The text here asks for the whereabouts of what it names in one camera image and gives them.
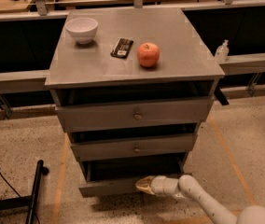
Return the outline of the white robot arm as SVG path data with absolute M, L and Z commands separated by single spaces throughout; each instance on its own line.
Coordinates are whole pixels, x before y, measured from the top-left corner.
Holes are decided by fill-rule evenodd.
M 138 190 L 158 197 L 191 199 L 196 202 L 214 224 L 265 224 L 265 207 L 250 205 L 238 216 L 208 194 L 191 175 L 171 178 L 148 176 L 135 183 Z

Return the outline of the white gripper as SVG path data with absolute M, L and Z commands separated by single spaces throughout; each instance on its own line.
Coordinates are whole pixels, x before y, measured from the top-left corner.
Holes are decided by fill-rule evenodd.
M 139 179 L 135 186 L 138 190 L 146 194 L 156 195 L 158 197 L 175 196 L 180 192 L 178 180 L 167 176 L 153 175 Z

